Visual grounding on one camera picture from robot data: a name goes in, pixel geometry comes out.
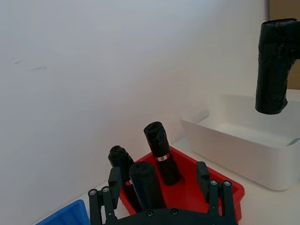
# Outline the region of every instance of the white tray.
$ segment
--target white tray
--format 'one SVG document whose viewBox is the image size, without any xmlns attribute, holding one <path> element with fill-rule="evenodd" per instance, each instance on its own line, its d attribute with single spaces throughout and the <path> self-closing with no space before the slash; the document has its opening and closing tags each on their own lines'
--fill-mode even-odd
<svg viewBox="0 0 300 225">
<path fill-rule="evenodd" d="M 300 172 L 300 102 L 278 115 L 255 110 L 255 98 L 222 95 L 184 113 L 192 151 L 274 190 L 286 190 Z"/>
</svg>

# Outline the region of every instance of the cardboard box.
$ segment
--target cardboard box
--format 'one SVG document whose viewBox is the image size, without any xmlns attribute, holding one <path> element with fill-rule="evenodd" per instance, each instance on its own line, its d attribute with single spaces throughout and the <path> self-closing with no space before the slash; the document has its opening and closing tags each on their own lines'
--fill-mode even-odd
<svg viewBox="0 0 300 225">
<path fill-rule="evenodd" d="M 270 0 L 270 19 L 296 18 L 300 20 L 300 0 Z M 300 60 L 292 67 L 287 87 L 300 89 Z"/>
</svg>

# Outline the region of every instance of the black cylindrical roll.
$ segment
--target black cylindrical roll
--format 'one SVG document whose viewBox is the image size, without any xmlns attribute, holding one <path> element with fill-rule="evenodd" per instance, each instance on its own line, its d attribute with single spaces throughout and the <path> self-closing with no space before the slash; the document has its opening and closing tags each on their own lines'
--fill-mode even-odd
<svg viewBox="0 0 300 225">
<path fill-rule="evenodd" d="M 293 46 L 300 46 L 300 22 L 296 19 L 262 24 L 255 103 L 260 113 L 278 114 L 287 105 L 287 76 L 296 59 L 293 54 L 297 51 Z"/>
<path fill-rule="evenodd" d="M 158 176 L 151 163 L 134 163 L 129 175 L 140 200 L 142 210 L 166 208 Z"/>
<path fill-rule="evenodd" d="M 126 150 L 120 146 L 114 146 L 109 152 L 108 159 L 112 165 L 112 167 L 119 167 L 121 171 L 122 184 L 125 194 L 135 209 L 136 212 L 141 212 L 142 208 L 140 206 L 139 200 L 136 196 L 135 189 L 131 183 L 129 177 L 129 169 L 131 165 L 134 163 L 130 155 L 126 152 Z"/>
<path fill-rule="evenodd" d="M 167 134 L 162 123 L 149 124 L 144 129 L 144 133 L 164 183 L 166 185 L 175 184 L 180 180 L 180 172 L 172 157 Z"/>
</svg>

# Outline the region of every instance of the red plastic bin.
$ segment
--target red plastic bin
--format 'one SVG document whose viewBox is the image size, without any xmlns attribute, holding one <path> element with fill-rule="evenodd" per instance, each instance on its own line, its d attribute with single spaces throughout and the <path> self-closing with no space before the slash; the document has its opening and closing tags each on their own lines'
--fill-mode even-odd
<svg viewBox="0 0 300 225">
<path fill-rule="evenodd" d="M 179 171 L 183 176 L 183 179 L 181 179 L 175 185 L 167 186 L 163 183 L 163 180 L 156 166 L 155 159 L 151 153 L 139 159 L 138 162 L 146 161 L 152 163 L 155 166 L 155 169 L 159 177 L 160 185 L 163 191 L 164 199 L 168 208 L 177 208 L 177 209 L 184 209 L 184 210 L 206 213 L 208 210 L 208 204 L 204 200 L 204 197 L 198 186 L 197 178 L 196 178 L 197 161 L 183 154 L 182 152 L 176 150 L 173 147 L 171 147 L 171 151 L 172 151 L 172 156 L 174 157 L 178 165 Z M 242 218 L 240 201 L 245 195 L 244 187 L 241 184 L 231 180 L 230 178 L 223 176 L 217 171 L 214 171 L 210 168 L 208 168 L 208 170 L 210 172 L 210 179 L 217 180 L 220 182 L 222 182 L 223 180 L 229 180 L 232 182 L 235 217 L 236 217 L 236 221 L 239 221 Z M 121 190 L 120 199 L 123 202 L 124 206 L 126 207 L 130 215 L 136 213 L 133 207 L 130 205 L 123 189 Z M 219 212 L 221 215 L 222 211 L 221 211 L 220 201 L 219 201 Z"/>
</svg>

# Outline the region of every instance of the blue tray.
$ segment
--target blue tray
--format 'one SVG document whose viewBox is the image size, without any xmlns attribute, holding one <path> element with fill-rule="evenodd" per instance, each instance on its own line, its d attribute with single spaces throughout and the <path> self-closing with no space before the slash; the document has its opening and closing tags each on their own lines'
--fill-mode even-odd
<svg viewBox="0 0 300 225">
<path fill-rule="evenodd" d="M 36 225 L 90 225 L 83 200 L 77 200 Z"/>
</svg>

